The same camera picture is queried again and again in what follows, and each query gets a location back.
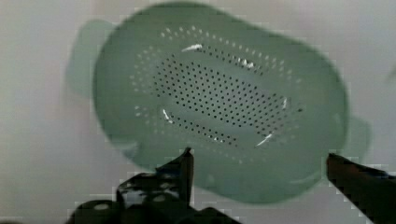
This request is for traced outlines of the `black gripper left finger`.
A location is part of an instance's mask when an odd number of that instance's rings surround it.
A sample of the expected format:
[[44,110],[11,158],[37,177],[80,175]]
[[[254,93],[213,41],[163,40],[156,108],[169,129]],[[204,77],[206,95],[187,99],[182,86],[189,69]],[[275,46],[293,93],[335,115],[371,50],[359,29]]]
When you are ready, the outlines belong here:
[[140,205],[160,195],[170,195],[189,204],[193,182],[194,157],[186,147],[175,159],[156,167],[152,173],[140,173],[123,181],[116,200],[125,208]]

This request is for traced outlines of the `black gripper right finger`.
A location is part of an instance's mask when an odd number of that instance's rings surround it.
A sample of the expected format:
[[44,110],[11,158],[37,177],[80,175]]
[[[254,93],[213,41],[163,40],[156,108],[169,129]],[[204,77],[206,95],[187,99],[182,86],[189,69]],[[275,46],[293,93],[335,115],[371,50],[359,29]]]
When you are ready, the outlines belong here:
[[374,224],[396,223],[394,175],[330,153],[326,176]]

